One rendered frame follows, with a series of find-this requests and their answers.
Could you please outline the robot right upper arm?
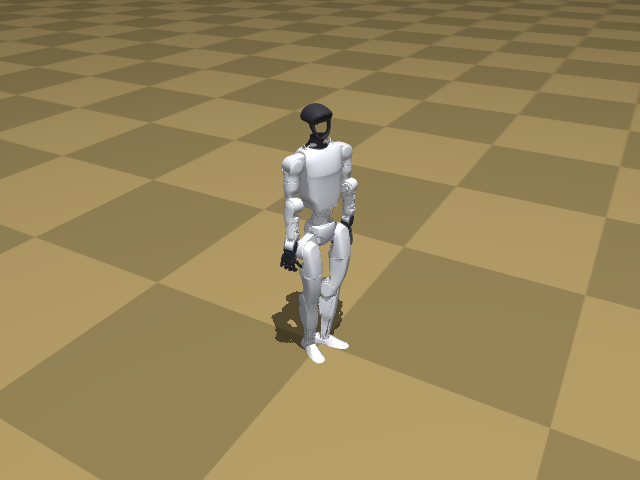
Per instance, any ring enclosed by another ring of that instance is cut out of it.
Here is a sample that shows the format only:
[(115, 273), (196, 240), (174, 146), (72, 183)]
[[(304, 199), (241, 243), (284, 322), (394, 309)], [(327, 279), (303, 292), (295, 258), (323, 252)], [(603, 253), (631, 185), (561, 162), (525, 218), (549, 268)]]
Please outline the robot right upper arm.
[(290, 201), (294, 205), (294, 214), (303, 210), (304, 204), (300, 198), (297, 198), (299, 189), (299, 174), (304, 168), (304, 155), (296, 153), (286, 157), (282, 162), (282, 171), (284, 174), (284, 194), (285, 203)]

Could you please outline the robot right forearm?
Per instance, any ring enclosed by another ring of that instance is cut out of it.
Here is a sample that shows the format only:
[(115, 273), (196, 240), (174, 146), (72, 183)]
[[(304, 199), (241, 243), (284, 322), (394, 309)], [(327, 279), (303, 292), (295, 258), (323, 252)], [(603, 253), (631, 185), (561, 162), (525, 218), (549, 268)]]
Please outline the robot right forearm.
[(299, 233), (299, 215), (294, 214), (294, 205), (287, 201), (284, 207), (284, 221), (286, 222), (286, 240), (284, 248), (293, 251), (294, 244), (297, 242)]

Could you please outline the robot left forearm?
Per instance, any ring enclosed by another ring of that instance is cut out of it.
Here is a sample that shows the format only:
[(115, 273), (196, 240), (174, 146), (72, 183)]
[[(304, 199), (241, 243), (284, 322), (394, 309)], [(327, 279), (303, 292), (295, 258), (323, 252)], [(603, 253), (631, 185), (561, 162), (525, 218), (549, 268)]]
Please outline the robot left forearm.
[(341, 219), (342, 221), (348, 224), (351, 216), (354, 216), (354, 213), (356, 211), (355, 209), (356, 190), (352, 194), (345, 194), (343, 192), (341, 193), (342, 199), (343, 199), (343, 208), (342, 208), (343, 214)]

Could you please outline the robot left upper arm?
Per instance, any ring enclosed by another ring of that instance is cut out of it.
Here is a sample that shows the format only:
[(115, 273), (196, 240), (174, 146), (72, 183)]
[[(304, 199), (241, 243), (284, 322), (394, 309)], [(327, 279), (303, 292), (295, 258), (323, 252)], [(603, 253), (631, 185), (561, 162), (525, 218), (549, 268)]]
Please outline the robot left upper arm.
[(341, 191), (345, 194), (352, 194), (358, 187), (358, 182), (350, 177), (352, 171), (352, 147), (344, 142), (337, 141), (342, 150), (342, 185)]

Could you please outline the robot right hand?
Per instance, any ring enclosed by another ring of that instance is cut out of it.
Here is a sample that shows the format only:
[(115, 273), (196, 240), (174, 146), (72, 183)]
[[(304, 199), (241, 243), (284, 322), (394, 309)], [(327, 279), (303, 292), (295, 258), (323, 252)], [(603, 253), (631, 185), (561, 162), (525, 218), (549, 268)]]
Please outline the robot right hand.
[[(285, 244), (285, 242), (284, 242), (284, 244)], [(295, 269), (295, 264), (297, 264), (299, 268), (302, 268), (302, 265), (296, 259), (297, 258), (297, 256), (295, 255), (296, 251), (297, 251), (297, 242), (295, 242), (295, 244), (294, 244), (293, 251), (286, 250), (284, 248), (284, 253), (283, 253), (282, 257), (281, 257), (280, 266), (281, 267), (284, 266), (284, 269), (288, 269), (289, 271), (293, 270), (293, 272), (296, 272), (298, 270), (297, 268)], [(291, 266), (292, 266), (292, 268), (291, 268)]]

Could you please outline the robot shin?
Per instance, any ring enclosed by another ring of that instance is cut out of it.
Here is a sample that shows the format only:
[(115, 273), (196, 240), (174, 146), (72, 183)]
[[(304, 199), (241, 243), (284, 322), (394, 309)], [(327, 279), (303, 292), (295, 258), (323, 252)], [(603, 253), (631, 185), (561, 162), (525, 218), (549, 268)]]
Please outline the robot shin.
[[(330, 329), (332, 327), (333, 320), (336, 314), (339, 294), (340, 294), (340, 287), (338, 288), (338, 291), (336, 291), (330, 297), (324, 297), (322, 295), (319, 297), (320, 299), (319, 314), (321, 316), (321, 338), (322, 339), (325, 338), (328, 340), (329, 339), (328, 336), (330, 337)], [(326, 337), (325, 337), (325, 333), (327, 335)]]
[(304, 293), (299, 294), (299, 301), (299, 313), (304, 327), (305, 343), (309, 346), (309, 340), (314, 344), (315, 330), (318, 325), (319, 308), (317, 307), (317, 304), (313, 304), (309, 309), (304, 300)]

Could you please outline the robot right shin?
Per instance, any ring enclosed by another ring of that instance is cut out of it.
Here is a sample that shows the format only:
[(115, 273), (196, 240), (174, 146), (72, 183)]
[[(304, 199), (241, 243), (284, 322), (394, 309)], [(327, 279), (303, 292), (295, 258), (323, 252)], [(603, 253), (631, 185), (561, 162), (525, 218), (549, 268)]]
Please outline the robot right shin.
[(305, 343), (309, 346), (309, 340), (314, 344), (315, 330), (318, 325), (319, 308), (317, 307), (317, 304), (313, 304), (309, 309), (304, 300), (304, 293), (299, 294), (299, 301), (299, 313), (304, 327)]

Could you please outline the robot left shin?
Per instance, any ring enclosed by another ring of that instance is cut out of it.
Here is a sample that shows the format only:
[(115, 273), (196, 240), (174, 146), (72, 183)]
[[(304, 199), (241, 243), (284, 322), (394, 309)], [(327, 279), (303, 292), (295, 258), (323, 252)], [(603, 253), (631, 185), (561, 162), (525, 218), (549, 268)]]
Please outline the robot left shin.
[[(324, 297), (322, 295), (319, 297), (320, 299), (319, 314), (321, 316), (321, 338), (322, 339), (325, 338), (328, 340), (329, 339), (328, 336), (330, 337), (330, 329), (332, 327), (333, 320), (336, 314), (339, 294), (340, 294), (340, 287), (338, 288), (338, 291), (336, 291), (330, 297)], [(325, 333), (327, 335), (326, 337), (325, 337)]]

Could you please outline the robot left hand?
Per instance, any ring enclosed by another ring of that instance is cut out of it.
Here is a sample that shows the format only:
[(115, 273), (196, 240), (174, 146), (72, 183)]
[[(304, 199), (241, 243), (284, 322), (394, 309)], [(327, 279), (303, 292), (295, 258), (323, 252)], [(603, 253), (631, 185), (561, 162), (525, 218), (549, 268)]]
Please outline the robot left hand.
[[(350, 243), (351, 243), (351, 244), (352, 244), (352, 242), (353, 242), (353, 235), (352, 235), (352, 229), (351, 229), (351, 227), (350, 227), (350, 226), (352, 226), (352, 224), (353, 224), (353, 220), (354, 220), (354, 216), (351, 216), (351, 218), (350, 218), (350, 220), (349, 220), (349, 224), (348, 224), (348, 223), (346, 223), (346, 222), (342, 221), (342, 219), (341, 219), (341, 223), (342, 223), (343, 225), (345, 225), (346, 227), (348, 227), (349, 234), (350, 234)], [(334, 242), (332, 241), (331, 243), (334, 243)]]

